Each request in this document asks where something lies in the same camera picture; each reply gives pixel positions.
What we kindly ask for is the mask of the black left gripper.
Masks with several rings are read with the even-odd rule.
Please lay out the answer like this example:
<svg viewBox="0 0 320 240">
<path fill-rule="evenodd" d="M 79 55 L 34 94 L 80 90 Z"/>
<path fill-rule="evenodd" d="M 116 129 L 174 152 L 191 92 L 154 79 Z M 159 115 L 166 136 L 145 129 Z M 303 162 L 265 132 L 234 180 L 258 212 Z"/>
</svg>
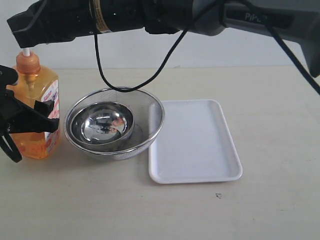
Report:
<svg viewBox="0 0 320 240">
<path fill-rule="evenodd" d="M 55 132 L 60 119 L 49 118 L 54 109 L 53 100 L 38 101 L 34 108 L 15 98 L 14 92 L 7 89 L 18 80 L 17 72 L 7 66 L 0 66 L 0 147 L 15 163 L 22 160 L 22 156 L 10 134 Z"/>
</svg>

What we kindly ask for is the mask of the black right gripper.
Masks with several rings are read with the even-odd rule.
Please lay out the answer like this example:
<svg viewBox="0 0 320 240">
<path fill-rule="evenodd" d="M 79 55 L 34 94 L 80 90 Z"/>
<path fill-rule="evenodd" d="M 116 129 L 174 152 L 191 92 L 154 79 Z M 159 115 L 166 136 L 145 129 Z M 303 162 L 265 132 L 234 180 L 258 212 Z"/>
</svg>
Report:
<svg viewBox="0 0 320 240">
<path fill-rule="evenodd" d="M 93 0 L 39 0 L 6 21 L 19 47 L 25 49 L 99 35 L 98 18 L 93 15 Z"/>
</svg>

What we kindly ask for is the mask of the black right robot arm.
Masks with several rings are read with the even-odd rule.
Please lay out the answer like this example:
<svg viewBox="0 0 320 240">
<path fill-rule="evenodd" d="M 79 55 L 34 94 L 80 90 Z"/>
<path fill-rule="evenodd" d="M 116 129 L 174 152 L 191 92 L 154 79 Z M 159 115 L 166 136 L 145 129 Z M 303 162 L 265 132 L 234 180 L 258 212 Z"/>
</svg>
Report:
<svg viewBox="0 0 320 240">
<path fill-rule="evenodd" d="M 317 0 L 39 0 L 7 24 L 21 48 L 138 29 L 216 36 L 233 28 L 267 36 L 269 24 L 283 40 L 299 44 L 310 75 L 320 75 Z"/>
</svg>

